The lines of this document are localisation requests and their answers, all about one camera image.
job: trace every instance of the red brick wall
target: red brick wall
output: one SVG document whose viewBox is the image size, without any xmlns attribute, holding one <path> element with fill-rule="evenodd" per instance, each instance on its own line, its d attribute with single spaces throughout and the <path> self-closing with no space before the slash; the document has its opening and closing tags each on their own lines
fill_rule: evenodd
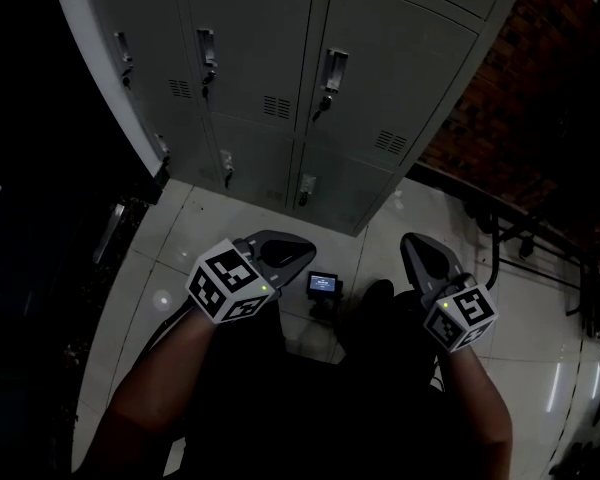
<svg viewBox="0 0 600 480">
<path fill-rule="evenodd" d="M 533 208 L 557 186 L 534 115 L 599 50 L 600 0 L 517 0 L 420 161 Z"/>
</svg>

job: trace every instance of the person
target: person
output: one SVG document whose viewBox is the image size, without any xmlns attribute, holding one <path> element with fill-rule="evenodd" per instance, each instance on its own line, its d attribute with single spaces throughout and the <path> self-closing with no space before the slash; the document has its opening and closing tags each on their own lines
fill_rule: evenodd
<svg viewBox="0 0 600 480">
<path fill-rule="evenodd" d="M 331 365 L 285 352 L 277 302 L 215 326 L 192 309 L 129 372 L 78 475 L 404 474 L 505 479 L 512 424 L 470 346 L 446 354 L 414 292 L 372 285 L 334 322 Z M 430 386 L 439 358 L 445 392 Z"/>
</svg>

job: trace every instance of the locker vent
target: locker vent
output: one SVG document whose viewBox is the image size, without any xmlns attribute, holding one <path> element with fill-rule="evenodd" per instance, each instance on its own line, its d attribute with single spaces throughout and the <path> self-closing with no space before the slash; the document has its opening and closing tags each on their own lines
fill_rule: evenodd
<svg viewBox="0 0 600 480">
<path fill-rule="evenodd" d="M 282 201 L 282 193 L 276 192 L 275 190 L 267 190 L 267 197 L 269 199 L 273 199 L 274 201 Z"/>
<path fill-rule="evenodd" d="M 394 155 L 399 155 L 407 144 L 407 139 L 382 130 L 378 135 L 375 146 Z"/>
<path fill-rule="evenodd" d="M 288 100 L 274 98 L 273 96 L 264 97 L 264 113 L 269 116 L 278 116 L 282 119 L 289 119 L 291 103 Z"/>
<path fill-rule="evenodd" d="M 191 98 L 191 91 L 189 90 L 189 84 L 182 80 L 169 80 L 169 87 L 171 88 L 171 94 L 177 98 Z"/>
</svg>

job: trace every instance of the small screen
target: small screen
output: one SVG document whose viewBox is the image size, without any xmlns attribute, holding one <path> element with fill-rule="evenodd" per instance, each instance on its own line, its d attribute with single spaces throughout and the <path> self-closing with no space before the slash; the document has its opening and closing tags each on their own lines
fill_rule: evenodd
<svg viewBox="0 0 600 480">
<path fill-rule="evenodd" d="M 309 289 L 321 292 L 335 292 L 336 280 L 333 277 L 311 276 Z"/>
</svg>

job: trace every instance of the lock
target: lock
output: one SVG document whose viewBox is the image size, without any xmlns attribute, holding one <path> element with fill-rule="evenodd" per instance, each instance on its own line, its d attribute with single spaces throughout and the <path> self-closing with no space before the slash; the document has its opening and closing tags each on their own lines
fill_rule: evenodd
<svg viewBox="0 0 600 480">
<path fill-rule="evenodd" d="M 231 157 L 231 152 L 224 149 L 220 150 L 220 158 L 222 159 L 222 168 L 226 171 L 224 188 L 229 190 L 229 182 L 233 177 L 233 158 Z"/>
<path fill-rule="evenodd" d="M 322 101 L 320 102 L 320 105 L 318 105 L 318 108 L 322 112 L 326 112 L 327 110 L 329 110 L 331 108 L 332 101 L 333 101 L 333 98 L 331 98 L 331 96 L 324 96 L 322 98 Z"/>
<path fill-rule="evenodd" d="M 209 87 L 207 87 L 211 82 L 213 82 L 213 79 L 216 77 L 216 72 L 214 70 L 210 70 L 207 73 L 207 76 L 205 76 L 202 79 L 202 97 L 206 100 L 207 97 L 209 96 Z"/>
<path fill-rule="evenodd" d="M 213 82 L 213 79 L 216 77 L 216 72 L 212 69 L 211 71 L 209 71 L 207 73 L 207 76 L 205 76 L 202 79 L 202 85 L 209 85 L 211 82 Z"/>
<path fill-rule="evenodd" d="M 331 108 L 331 102 L 333 98 L 331 96 L 323 96 L 322 101 L 318 104 L 318 110 L 315 114 L 313 114 L 313 118 L 311 119 L 314 123 L 320 117 L 323 112 L 326 112 Z"/>
</svg>

